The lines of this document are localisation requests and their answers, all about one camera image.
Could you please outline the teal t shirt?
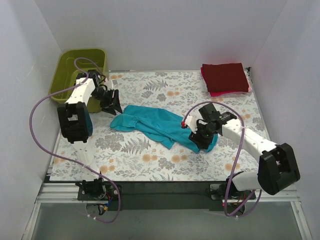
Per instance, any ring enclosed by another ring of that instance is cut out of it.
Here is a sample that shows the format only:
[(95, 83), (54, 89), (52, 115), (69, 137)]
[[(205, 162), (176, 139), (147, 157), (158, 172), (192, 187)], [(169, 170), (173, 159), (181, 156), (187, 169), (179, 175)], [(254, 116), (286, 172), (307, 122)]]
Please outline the teal t shirt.
[(121, 132), (140, 131), (150, 140), (161, 143), (169, 150), (178, 143), (199, 153), (200, 149), (189, 139), (192, 131), (181, 127), (182, 120), (181, 116), (163, 108), (128, 105), (109, 126)]

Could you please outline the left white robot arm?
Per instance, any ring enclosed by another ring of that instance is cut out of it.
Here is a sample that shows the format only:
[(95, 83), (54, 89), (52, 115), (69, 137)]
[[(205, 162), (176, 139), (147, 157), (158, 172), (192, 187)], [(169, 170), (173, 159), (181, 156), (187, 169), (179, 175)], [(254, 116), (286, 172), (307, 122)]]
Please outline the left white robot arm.
[(82, 179), (94, 181), (98, 179), (99, 168), (94, 160), (89, 138), (93, 134), (93, 123), (88, 110), (90, 98), (99, 101), (102, 112), (116, 115), (122, 113), (119, 91), (114, 89), (112, 82), (104, 83), (105, 76), (96, 69), (88, 73), (79, 73), (76, 77), (76, 87), (65, 103), (57, 107), (58, 119), (62, 136), (68, 140), (76, 153), (76, 159), (85, 167)]

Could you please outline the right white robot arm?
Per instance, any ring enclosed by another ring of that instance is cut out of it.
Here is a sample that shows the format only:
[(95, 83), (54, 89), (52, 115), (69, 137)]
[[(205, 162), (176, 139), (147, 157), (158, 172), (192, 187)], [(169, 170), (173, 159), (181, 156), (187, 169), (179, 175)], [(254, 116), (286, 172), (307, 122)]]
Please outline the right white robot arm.
[(275, 195), (300, 180), (295, 153), (289, 144), (277, 144), (260, 136), (246, 128), (235, 114), (220, 113), (212, 103), (201, 107), (199, 113), (200, 119), (189, 115), (181, 125), (190, 128), (189, 139), (200, 150), (207, 150), (213, 138), (221, 135), (238, 144), (258, 163), (257, 171), (229, 177), (231, 183), (226, 186), (226, 192), (230, 198), (237, 199), (245, 191), (252, 190)]

